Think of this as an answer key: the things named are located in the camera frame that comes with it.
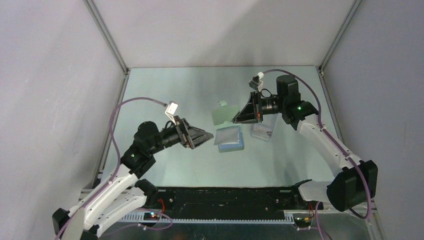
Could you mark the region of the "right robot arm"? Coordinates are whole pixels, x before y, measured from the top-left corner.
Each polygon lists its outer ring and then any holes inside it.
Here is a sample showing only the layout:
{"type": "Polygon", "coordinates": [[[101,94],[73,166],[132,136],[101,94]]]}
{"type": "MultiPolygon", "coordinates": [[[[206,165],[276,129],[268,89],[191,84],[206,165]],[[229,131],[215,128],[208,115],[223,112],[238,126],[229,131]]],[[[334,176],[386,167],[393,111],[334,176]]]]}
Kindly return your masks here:
{"type": "Polygon", "coordinates": [[[372,204],[376,195],[378,167],[354,154],[328,130],[322,121],[321,107],[303,100],[301,80],[294,75],[276,78],[276,94],[263,96],[264,74],[259,72],[249,82],[253,89],[245,107],[233,118],[235,124],[261,123],[265,115],[280,114],[283,121],[304,136],[328,165],[333,180],[306,180],[297,184],[291,204],[304,209],[310,202],[330,203],[336,210],[352,211],[359,204],[372,204]]]}

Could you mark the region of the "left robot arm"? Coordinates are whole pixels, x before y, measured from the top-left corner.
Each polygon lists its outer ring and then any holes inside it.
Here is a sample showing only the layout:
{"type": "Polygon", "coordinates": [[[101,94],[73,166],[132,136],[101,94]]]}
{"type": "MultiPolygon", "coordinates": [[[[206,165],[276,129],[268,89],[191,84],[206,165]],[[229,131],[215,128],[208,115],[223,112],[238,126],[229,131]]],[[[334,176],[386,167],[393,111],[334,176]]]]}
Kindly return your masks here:
{"type": "Polygon", "coordinates": [[[52,215],[57,240],[63,239],[71,223],[79,220],[76,237],[96,240],[129,212],[158,202],[158,188],[142,176],[156,163],[154,155],[174,145],[196,149],[214,135],[194,127],[185,118],[173,117],[171,126],[159,130],[152,121],[138,126],[133,142],[118,158],[118,164],[85,198],[69,210],[58,208],[52,215]]]}

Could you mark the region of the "clear acrylic card holder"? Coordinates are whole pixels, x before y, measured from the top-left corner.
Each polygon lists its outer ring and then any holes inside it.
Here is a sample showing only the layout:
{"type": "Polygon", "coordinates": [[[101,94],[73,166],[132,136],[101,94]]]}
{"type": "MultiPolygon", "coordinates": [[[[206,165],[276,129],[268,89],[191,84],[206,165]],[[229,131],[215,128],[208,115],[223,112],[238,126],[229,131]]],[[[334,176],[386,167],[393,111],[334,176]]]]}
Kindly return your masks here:
{"type": "Polygon", "coordinates": [[[255,139],[269,142],[275,129],[277,117],[277,114],[265,115],[262,122],[252,124],[250,128],[250,136],[255,139]]]}

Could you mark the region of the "blue card wallet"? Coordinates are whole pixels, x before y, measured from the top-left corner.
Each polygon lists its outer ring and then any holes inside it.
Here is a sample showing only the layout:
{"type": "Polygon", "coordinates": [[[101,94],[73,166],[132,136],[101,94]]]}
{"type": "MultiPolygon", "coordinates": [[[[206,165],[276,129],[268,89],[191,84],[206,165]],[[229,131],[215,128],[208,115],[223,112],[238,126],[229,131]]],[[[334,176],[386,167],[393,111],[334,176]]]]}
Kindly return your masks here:
{"type": "Polygon", "coordinates": [[[218,102],[219,107],[211,111],[212,123],[215,128],[214,145],[219,153],[242,151],[245,149],[242,127],[233,123],[233,118],[239,113],[239,105],[224,100],[218,102]]]}

